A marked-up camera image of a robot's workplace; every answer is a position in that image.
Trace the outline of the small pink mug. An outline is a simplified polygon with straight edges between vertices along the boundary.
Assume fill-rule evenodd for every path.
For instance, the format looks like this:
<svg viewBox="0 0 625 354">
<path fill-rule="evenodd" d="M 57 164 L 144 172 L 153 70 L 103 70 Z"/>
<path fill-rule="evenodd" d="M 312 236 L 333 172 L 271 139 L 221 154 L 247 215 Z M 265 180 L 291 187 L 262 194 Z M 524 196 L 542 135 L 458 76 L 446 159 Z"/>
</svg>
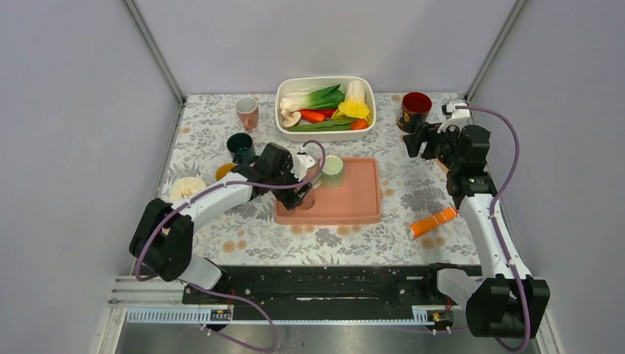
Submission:
<svg viewBox="0 0 625 354">
<path fill-rule="evenodd" d="M 315 190 L 310 189 L 307 192 L 307 194 L 302 198 L 302 202 L 298 208 L 300 210 L 312 209 L 315 205 L 315 202 L 316 202 Z"/>
</svg>

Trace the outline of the black mug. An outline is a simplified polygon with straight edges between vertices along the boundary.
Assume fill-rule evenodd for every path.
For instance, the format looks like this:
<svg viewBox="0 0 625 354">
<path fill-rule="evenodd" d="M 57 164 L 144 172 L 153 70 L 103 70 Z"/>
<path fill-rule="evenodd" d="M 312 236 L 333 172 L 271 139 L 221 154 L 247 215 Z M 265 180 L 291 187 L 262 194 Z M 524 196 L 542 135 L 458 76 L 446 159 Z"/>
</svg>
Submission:
<svg viewBox="0 0 625 354">
<path fill-rule="evenodd" d="M 407 93 L 401 100 L 397 127 L 405 133 L 415 133 L 427 121 L 432 100 L 422 92 Z"/>
</svg>

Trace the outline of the light green mug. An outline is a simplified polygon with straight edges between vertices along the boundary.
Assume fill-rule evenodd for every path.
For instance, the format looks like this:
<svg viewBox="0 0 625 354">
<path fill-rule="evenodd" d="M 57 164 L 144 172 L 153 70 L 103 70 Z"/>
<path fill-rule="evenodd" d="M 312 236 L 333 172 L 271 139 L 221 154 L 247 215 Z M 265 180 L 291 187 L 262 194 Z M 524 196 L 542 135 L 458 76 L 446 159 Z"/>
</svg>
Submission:
<svg viewBox="0 0 625 354">
<path fill-rule="evenodd" d="M 324 166 L 320 176 L 313 182 L 314 189 L 323 187 L 328 190 L 339 188 L 343 183 L 345 164 L 338 156 L 328 155 L 325 158 Z"/>
</svg>

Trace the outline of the dark teal mug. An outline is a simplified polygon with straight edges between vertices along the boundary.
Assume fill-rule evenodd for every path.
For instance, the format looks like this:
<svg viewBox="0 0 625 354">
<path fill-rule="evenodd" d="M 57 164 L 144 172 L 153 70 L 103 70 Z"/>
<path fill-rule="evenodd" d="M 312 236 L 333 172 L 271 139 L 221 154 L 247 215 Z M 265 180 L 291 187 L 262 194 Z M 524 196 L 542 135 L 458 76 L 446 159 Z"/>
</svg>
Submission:
<svg viewBox="0 0 625 354">
<path fill-rule="evenodd" d="M 226 148 L 235 164 L 246 163 L 256 155 L 254 141 L 247 133 L 236 133 L 226 141 Z"/>
</svg>

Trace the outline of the blue patterned mug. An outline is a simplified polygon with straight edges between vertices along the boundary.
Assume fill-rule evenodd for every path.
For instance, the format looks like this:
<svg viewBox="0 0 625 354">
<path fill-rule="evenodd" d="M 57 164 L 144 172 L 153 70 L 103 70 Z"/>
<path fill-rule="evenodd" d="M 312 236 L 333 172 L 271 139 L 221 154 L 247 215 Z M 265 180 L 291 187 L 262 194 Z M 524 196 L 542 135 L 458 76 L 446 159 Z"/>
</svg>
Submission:
<svg viewBox="0 0 625 354">
<path fill-rule="evenodd" d="M 228 163 L 228 164 L 224 164 L 222 166 L 220 166 L 217 171 L 215 172 L 215 180 L 216 181 L 220 181 L 222 180 L 228 173 L 230 173 L 235 167 L 237 166 L 237 164 L 235 163 Z"/>
</svg>

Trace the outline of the large pink mug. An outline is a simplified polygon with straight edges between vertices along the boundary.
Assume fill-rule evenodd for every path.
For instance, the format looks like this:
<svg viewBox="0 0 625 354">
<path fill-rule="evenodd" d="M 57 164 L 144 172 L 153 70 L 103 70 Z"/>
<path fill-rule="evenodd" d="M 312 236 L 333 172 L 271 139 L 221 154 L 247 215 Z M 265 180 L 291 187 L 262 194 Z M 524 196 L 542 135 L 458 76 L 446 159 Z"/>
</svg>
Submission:
<svg viewBox="0 0 625 354">
<path fill-rule="evenodd" d="M 255 129 L 259 123 L 259 106 L 253 97 L 242 97 L 235 102 L 235 110 L 247 131 Z"/>
</svg>

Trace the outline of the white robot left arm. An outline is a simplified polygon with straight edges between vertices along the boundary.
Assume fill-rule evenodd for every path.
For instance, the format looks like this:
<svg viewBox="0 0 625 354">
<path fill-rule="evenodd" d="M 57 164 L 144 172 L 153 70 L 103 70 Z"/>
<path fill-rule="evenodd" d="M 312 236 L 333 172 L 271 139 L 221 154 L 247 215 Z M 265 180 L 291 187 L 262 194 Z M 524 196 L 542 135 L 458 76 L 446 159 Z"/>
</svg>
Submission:
<svg viewBox="0 0 625 354">
<path fill-rule="evenodd" d="M 139 281 L 147 267 L 165 282 L 179 280 L 200 287 L 212 303 L 228 296 L 223 270 L 193 252 L 195 234 L 224 212 L 268 192 L 288 210 L 299 208 L 313 189 L 313 180 L 324 163 L 304 147 L 288 150 L 269 143 L 245 162 L 238 162 L 222 179 L 175 202 L 155 198 L 148 203 L 129 245 L 136 258 Z"/>
</svg>

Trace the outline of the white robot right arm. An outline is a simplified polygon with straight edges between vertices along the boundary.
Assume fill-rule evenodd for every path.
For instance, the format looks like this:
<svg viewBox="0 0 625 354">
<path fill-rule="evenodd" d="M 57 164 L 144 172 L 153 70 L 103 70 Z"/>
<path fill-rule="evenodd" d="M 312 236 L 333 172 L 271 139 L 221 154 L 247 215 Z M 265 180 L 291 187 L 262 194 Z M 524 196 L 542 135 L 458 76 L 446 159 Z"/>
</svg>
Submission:
<svg viewBox="0 0 625 354">
<path fill-rule="evenodd" d="M 423 125 L 403 136 L 408 155 L 436 159 L 448 170 L 447 192 L 468 225 L 481 262 L 481 282 L 458 266 L 436 265 L 424 281 L 429 302 L 448 297 L 460 305 L 476 337 L 532 339 L 536 336 L 551 292 L 534 278 L 512 244 L 496 199 L 497 188 L 486 171 L 490 132 L 478 125 Z"/>
</svg>

